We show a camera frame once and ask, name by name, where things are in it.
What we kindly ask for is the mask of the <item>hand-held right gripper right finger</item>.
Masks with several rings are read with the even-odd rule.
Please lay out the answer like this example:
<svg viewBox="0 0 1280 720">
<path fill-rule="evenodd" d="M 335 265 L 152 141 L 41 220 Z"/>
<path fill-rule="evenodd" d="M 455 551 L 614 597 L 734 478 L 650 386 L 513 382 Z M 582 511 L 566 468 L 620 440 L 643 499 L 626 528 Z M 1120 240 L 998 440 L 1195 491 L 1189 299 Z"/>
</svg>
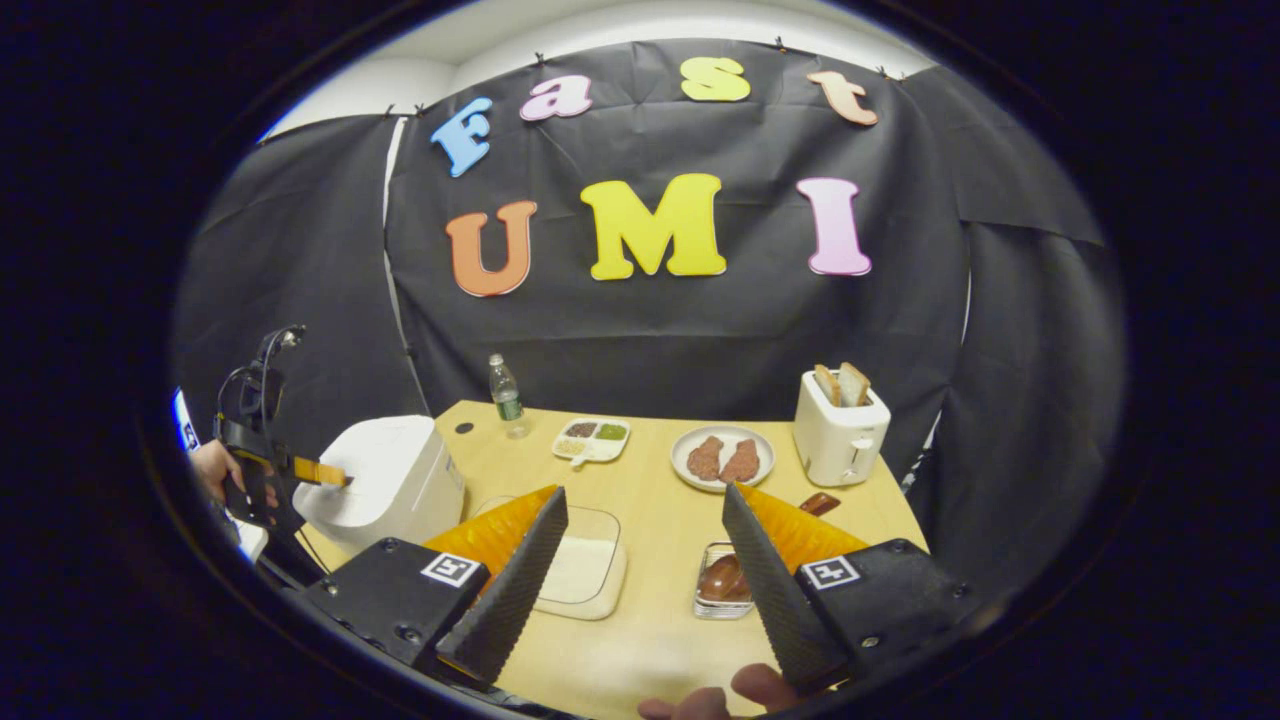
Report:
<svg viewBox="0 0 1280 720">
<path fill-rule="evenodd" d="M 909 539 L 865 544 L 741 484 L 722 523 L 774 660 L 803 693 L 883 685 L 972 634 L 975 589 Z"/>
</svg>

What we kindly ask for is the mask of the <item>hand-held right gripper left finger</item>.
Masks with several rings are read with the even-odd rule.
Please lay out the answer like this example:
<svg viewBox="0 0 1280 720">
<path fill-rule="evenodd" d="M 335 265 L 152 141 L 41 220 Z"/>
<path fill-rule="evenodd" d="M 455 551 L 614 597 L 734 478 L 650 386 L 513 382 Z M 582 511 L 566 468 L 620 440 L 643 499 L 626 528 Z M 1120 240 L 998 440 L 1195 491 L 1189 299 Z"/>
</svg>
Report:
<svg viewBox="0 0 1280 720">
<path fill-rule="evenodd" d="M 564 488 L 547 486 L 425 544 L 379 539 L 303 597 L 406 666 L 489 685 L 524 632 L 567 525 Z"/>
</svg>

